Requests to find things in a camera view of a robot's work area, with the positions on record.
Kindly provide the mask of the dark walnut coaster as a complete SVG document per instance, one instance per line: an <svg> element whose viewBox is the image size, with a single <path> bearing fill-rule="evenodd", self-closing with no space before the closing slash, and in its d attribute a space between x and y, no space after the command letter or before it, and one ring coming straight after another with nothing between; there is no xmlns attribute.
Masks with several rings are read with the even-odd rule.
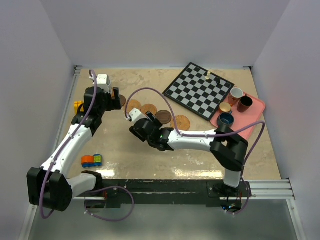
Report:
<svg viewBox="0 0 320 240"><path fill-rule="evenodd" d="M111 91L111 98L112 98L112 99L115 99L115 94L114 94L114 91L113 91L113 90ZM119 95L119 98L120 98L121 106L124 107L125 104L126 104L126 101L127 101L127 100L126 100L126 97L120 94L120 95Z"/></svg>
<svg viewBox="0 0 320 240"><path fill-rule="evenodd" d="M171 122L172 114L167 110L159 110L155 117L159 120L162 125L166 125Z"/></svg>

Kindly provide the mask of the small woven rattan coaster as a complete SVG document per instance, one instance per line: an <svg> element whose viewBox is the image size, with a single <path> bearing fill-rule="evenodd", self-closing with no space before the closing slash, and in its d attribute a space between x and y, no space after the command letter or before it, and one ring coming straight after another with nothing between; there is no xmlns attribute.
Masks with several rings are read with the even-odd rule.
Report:
<svg viewBox="0 0 320 240"><path fill-rule="evenodd" d="M133 109L140 110L141 108L142 104L138 100L132 99L127 104L126 112L129 114Z"/></svg>

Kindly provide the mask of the light wooden coaster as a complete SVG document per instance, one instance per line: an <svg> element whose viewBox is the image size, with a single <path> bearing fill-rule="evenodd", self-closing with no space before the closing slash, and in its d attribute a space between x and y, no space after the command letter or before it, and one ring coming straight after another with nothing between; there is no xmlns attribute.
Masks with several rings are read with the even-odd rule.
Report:
<svg viewBox="0 0 320 240"><path fill-rule="evenodd" d="M153 115L155 115L158 110L157 110L157 107L154 104L147 103L147 104L145 104L145 105L143 105L141 107L140 111L145 115L147 114L147 112L150 112Z"/></svg>

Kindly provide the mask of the large woven rattan coaster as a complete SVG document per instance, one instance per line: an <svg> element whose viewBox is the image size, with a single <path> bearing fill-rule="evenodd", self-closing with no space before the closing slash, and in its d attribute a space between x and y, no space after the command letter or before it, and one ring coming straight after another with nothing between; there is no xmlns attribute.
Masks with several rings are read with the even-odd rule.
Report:
<svg viewBox="0 0 320 240"><path fill-rule="evenodd" d="M170 126L179 131L188 131L191 127L191 123L186 116L177 115L170 121Z"/></svg>

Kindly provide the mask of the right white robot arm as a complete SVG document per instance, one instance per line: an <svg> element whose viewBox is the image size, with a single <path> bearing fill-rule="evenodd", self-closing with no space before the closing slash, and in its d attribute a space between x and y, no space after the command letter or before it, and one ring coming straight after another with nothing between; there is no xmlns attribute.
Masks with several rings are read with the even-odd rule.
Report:
<svg viewBox="0 0 320 240"><path fill-rule="evenodd" d="M240 190L241 174L248 149L248 141L221 125L216 130L181 131L172 127L163 127L152 114L143 114L133 109L127 119L132 123L129 131L159 151L198 150L212 153L225 169L223 192L230 197Z"/></svg>

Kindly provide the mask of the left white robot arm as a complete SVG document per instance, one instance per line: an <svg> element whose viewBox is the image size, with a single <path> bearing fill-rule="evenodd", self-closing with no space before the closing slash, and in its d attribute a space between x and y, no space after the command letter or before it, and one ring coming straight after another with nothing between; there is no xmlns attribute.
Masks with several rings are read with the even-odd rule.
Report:
<svg viewBox="0 0 320 240"><path fill-rule="evenodd" d="M67 135L51 157L41 167L28 171L28 198L32 205L63 212L73 198L85 192L92 196L103 192L103 179L99 173L85 170L70 179L67 175L82 148L102 124L104 113L121 110L120 91L117 87L112 93L100 87L88 87L83 108L73 117Z"/></svg>

